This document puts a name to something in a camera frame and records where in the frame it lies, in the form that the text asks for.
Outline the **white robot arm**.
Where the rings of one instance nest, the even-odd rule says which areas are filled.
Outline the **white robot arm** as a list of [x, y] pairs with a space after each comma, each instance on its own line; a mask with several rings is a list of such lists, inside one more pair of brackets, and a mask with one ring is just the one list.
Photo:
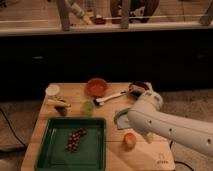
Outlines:
[[139, 134], [153, 132], [213, 157], [213, 123], [163, 113], [162, 105], [157, 92], [145, 91], [127, 113], [131, 127]]

